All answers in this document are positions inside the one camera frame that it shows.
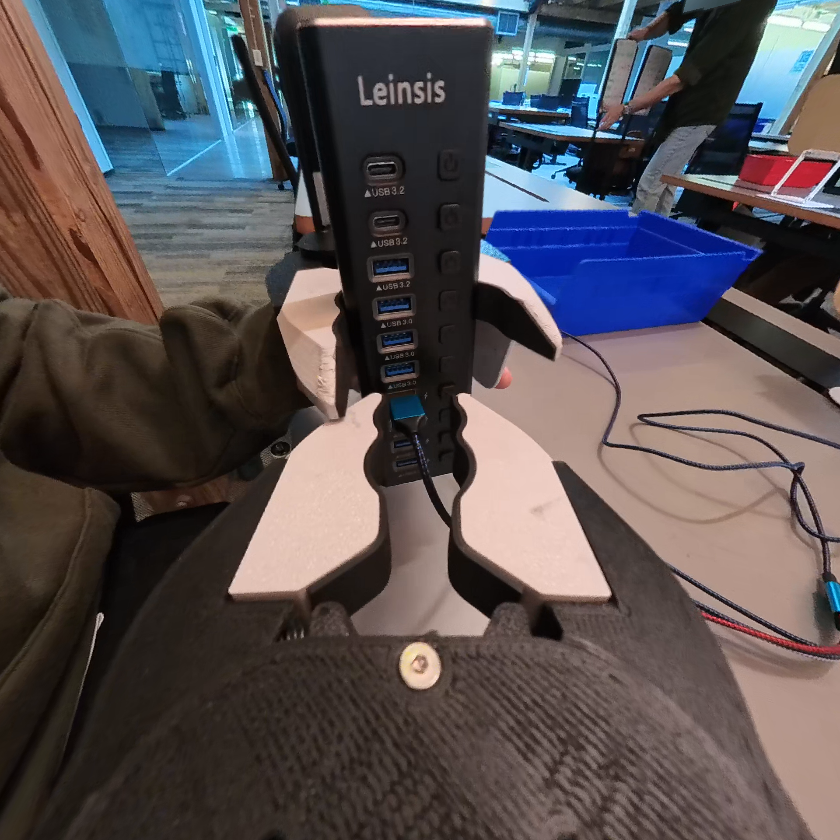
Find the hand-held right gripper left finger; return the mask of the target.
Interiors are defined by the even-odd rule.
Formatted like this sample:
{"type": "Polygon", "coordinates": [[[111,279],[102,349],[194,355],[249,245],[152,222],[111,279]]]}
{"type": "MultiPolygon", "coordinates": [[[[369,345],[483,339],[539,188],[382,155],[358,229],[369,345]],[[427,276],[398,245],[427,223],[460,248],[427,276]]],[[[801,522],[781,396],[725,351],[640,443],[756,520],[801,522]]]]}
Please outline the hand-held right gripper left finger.
{"type": "Polygon", "coordinates": [[[228,587],[236,602],[325,602],[353,615],[389,581],[386,504],[375,474],[380,394],[323,423],[290,453],[228,587]]]}

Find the person's olive hoodie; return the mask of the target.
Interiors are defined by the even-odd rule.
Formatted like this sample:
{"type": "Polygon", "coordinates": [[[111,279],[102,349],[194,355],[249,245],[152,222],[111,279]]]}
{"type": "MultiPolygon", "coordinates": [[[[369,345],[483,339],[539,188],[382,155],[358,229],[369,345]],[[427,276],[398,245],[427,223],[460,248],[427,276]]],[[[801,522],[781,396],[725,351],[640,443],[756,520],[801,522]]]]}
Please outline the person's olive hoodie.
{"type": "Polygon", "coordinates": [[[1,468],[1,781],[13,776],[81,642],[119,506],[1,468]]]}

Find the blue plastic bin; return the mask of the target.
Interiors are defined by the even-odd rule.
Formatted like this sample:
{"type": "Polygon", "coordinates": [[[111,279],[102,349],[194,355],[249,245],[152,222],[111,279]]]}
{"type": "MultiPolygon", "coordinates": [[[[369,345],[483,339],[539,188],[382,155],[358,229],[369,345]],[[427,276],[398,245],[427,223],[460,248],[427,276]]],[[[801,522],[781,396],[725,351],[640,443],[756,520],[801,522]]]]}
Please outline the blue plastic bin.
{"type": "Polygon", "coordinates": [[[486,241],[583,336],[699,322],[760,251],[678,220],[621,209],[495,213],[486,241]]]}

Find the person's left forearm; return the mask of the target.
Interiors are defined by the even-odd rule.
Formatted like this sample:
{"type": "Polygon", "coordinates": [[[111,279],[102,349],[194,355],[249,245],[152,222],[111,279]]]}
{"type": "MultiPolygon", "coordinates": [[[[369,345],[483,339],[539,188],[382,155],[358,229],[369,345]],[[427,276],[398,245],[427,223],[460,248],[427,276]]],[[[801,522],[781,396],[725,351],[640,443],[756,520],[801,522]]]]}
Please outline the person's left forearm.
{"type": "Polygon", "coordinates": [[[310,406],[273,307],[209,298],[142,324],[2,290],[2,455],[109,494],[225,475],[310,406]]]}

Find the red plastic bin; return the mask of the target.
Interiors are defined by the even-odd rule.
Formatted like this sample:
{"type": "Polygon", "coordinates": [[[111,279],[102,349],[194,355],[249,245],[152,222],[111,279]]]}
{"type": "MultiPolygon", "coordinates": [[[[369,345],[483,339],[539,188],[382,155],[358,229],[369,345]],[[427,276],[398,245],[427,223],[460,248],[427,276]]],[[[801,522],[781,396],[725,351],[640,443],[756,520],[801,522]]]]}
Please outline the red plastic bin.
{"type": "Polygon", "coordinates": [[[738,174],[736,185],[755,192],[770,193],[796,158],[781,154],[749,154],[738,174]]]}

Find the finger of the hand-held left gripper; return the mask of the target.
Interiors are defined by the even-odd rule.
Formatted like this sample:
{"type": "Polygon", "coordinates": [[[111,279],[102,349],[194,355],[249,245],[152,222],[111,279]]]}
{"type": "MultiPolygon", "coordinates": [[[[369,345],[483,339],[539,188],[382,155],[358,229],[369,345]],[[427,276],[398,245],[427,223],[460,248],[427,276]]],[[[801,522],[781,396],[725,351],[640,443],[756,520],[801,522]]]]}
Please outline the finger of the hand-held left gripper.
{"type": "Polygon", "coordinates": [[[531,283],[512,263],[484,253],[474,285],[474,320],[548,361],[561,355],[560,329],[531,283]]]}
{"type": "Polygon", "coordinates": [[[277,323],[298,389],[326,419],[341,419],[358,390],[358,372],[339,271],[298,270],[277,323]]]}

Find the wooden beam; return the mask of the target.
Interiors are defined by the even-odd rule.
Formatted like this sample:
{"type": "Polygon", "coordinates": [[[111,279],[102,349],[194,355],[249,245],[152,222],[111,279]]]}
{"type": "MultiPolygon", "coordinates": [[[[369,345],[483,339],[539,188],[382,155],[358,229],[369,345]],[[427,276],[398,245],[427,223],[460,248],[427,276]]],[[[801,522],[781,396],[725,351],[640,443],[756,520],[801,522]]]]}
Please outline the wooden beam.
{"type": "Polygon", "coordinates": [[[160,295],[24,3],[1,2],[1,281],[142,323],[160,295]]]}

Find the large black USB hub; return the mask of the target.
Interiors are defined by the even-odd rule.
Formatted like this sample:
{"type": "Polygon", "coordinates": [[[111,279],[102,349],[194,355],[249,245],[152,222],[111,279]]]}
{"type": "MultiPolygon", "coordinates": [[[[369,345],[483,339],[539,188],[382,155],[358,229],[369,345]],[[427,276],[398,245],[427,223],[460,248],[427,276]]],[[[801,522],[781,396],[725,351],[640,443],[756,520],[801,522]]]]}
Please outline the large black USB hub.
{"type": "Polygon", "coordinates": [[[445,475],[473,382],[493,28],[351,13],[295,34],[362,395],[382,395],[377,478],[421,477],[387,407],[400,396],[422,403],[428,470],[445,475]]]}

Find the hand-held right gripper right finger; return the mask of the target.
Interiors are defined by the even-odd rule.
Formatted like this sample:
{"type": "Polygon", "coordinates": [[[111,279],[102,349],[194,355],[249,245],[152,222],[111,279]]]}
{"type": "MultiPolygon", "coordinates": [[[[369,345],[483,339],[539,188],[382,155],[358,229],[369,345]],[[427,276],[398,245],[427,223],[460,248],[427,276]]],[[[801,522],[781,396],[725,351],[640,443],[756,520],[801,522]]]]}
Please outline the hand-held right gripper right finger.
{"type": "Polygon", "coordinates": [[[458,415],[448,578],[485,616],[505,603],[529,623],[557,604],[603,605],[610,585],[551,456],[468,394],[458,415]]]}

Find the wood-edged background desk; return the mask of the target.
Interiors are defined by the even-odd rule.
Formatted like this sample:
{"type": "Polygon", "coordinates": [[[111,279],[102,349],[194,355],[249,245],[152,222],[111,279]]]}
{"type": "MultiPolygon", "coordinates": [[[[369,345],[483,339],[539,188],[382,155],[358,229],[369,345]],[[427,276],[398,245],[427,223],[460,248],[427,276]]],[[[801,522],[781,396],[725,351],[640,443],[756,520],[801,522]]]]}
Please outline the wood-edged background desk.
{"type": "Polygon", "coordinates": [[[660,180],[664,184],[711,196],[726,203],[760,208],[834,230],[839,229],[839,214],[835,208],[794,201],[791,196],[776,196],[755,191],[740,185],[734,175],[662,175],[660,180]]]}

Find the clear acrylic stand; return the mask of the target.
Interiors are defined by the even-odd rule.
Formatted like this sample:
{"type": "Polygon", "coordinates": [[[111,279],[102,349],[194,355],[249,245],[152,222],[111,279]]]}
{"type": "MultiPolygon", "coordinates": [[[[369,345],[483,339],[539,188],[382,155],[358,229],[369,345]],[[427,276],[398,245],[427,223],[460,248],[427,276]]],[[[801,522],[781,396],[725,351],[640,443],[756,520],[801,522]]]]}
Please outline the clear acrylic stand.
{"type": "Polygon", "coordinates": [[[804,150],[772,187],[770,196],[792,203],[813,202],[831,176],[838,173],[838,167],[838,152],[804,150]]]}

